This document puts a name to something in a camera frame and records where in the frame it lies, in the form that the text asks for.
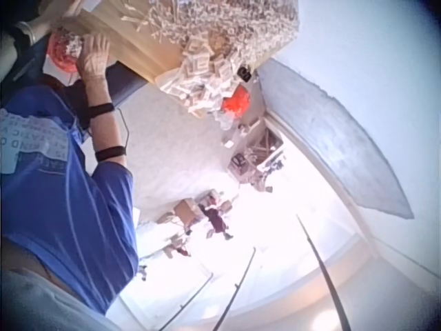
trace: black wristband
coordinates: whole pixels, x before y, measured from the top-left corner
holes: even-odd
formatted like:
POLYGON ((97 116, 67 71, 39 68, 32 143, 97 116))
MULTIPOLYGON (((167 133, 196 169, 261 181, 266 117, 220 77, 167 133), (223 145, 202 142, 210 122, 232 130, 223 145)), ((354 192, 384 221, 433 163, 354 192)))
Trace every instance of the black wristband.
POLYGON ((6 33, 14 39, 14 47, 17 51, 17 58, 30 47, 30 37, 16 26, 6 26, 6 33))
POLYGON ((94 119, 99 115, 113 112, 114 110, 115 107, 113 106, 113 103, 103 103, 102 105, 89 107, 89 115, 91 119, 94 119))
POLYGON ((125 155, 124 146, 114 146, 111 148, 106 148, 105 150, 100 150, 99 152, 95 153, 95 157, 98 162, 111 159, 112 157, 122 157, 123 155, 125 155))

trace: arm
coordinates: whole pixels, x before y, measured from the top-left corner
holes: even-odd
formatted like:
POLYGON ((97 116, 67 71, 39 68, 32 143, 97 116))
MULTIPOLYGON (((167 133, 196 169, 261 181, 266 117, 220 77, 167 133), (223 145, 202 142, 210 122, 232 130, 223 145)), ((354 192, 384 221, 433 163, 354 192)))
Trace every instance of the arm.
MULTIPOLYGON (((84 0, 53 0, 40 17, 27 22, 31 31, 26 28, 25 24, 17 24, 17 27, 29 37, 32 46, 49 34, 51 27, 61 18, 77 16, 83 2, 84 0)), ((1 33, 0 81, 3 81, 17 60, 18 54, 14 42, 15 40, 10 35, 5 32, 1 33)))
MULTIPOLYGON (((90 107, 111 103, 105 69, 109 56, 109 41, 100 34, 87 35, 81 51, 77 67, 85 85, 90 107)), ((90 121, 92 142, 95 152, 114 146, 121 146, 121 133, 113 112, 99 115, 90 121)), ((113 157, 106 161, 127 166, 125 155, 113 157)))

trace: black rod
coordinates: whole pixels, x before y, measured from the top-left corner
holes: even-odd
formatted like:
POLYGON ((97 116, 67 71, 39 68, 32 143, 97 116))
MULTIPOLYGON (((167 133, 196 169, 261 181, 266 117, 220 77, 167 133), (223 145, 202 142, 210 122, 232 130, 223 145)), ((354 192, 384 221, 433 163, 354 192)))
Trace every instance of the black rod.
POLYGON ((168 322, 166 324, 164 324, 164 326, 159 329, 159 331, 163 331, 165 330, 165 328, 174 321, 174 319, 193 301, 194 298, 196 298, 196 295, 198 295, 199 293, 201 293, 201 291, 203 290, 203 288, 208 284, 209 281, 211 281, 213 278, 213 273, 210 275, 210 277, 206 280, 206 282, 204 283, 204 285, 202 285, 202 287, 198 290, 198 292, 196 292, 195 294, 193 294, 193 296, 184 304, 181 306, 181 308, 178 310, 178 312, 173 315, 173 317, 171 319, 168 320, 168 322))
POLYGON ((334 284, 332 283, 331 277, 328 274, 328 270, 326 269, 325 264, 323 263, 322 259, 320 258, 320 255, 318 254, 314 243, 312 242, 311 238, 309 237, 308 231, 306 231, 306 228, 303 225, 302 220, 300 219, 300 217, 298 215, 296 215, 296 216, 297 216, 297 219, 298 219, 300 225, 302 226, 303 231, 306 234, 306 238, 307 238, 309 244, 311 245, 311 248, 312 248, 314 254, 316 255, 318 265, 320 266, 320 269, 322 270, 323 277, 325 278, 326 284, 328 285, 329 291, 331 293, 332 301, 334 302, 338 317, 340 318, 340 325, 342 326, 342 331, 351 331, 351 326, 349 325, 349 321, 347 320, 345 309, 343 308, 343 305, 340 301, 340 297, 338 296, 337 290, 334 287, 334 284))
POLYGON ((253 248, 253 255, 251 255, 251 259, 250 259, 249 262, 248 262, 247 269, 245 269, 245 272, 243 273, 243 276, 242 276, 242 279, 240 280, 239 285, 236 285, 236 290, 234 291, 234 294, 233 294, 232 298, 229 300, 229 303, 228 303, 227 307, 226 307, 225 310, 223 311, 223 314, 222 314, 222 316, 220 317, 220 319, 219 319, 218 323, 216 324, 216 326, 214 327, 213 331, 218 331, 218 330, 219 330, 219 328, 220 328, 221 325, 222 325, 223 320, 225 319, 225 317, 227 316, 227 314, 228 314, 228 312, 229 312, 229 309, 232 307, 232 304, 233 304, 233 302, 234 302, 234 299, 236 298, 237 292, 239 292, 240 287, 242 286, 242 283, 243 283, 243 281, 245 280, 245 277, 247 276, 247 273, 248 273, 249 267, 250 267, 250 265, 251 265, 251 263, 252 263, 252 261, 253 261, 253 259, 254 259, 254 255, 255 255, 255 254, 256 254, 256 248, 254 247, 254 248, 253 248))

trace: hand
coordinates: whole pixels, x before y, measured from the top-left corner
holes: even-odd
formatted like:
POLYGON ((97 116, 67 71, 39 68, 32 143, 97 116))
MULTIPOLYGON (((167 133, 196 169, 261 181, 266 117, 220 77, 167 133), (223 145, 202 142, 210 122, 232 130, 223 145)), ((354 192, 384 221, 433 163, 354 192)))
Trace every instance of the hand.
POLYGON ((49 0, 41 18, 51 23, 60 19, 69 19, 79 15, 85 0, 49 0))
POLYGON ((84 84, 105 80, 105 69, 109 57, 110 43, 102 34, 84 36, 83 48, 76 62, 78 73, 84 84))

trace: blue t-shirt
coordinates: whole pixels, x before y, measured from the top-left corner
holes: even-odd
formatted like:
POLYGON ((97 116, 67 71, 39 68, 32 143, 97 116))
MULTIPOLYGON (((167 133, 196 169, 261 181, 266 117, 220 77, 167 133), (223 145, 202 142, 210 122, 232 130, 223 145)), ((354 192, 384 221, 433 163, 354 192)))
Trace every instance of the blue t-shirt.
POLYGON ((1 229, 105 314, 138 269, 133 178, 114 162, 90 176, 81 143, 50 88, 23 89, 0 110, 1 229))

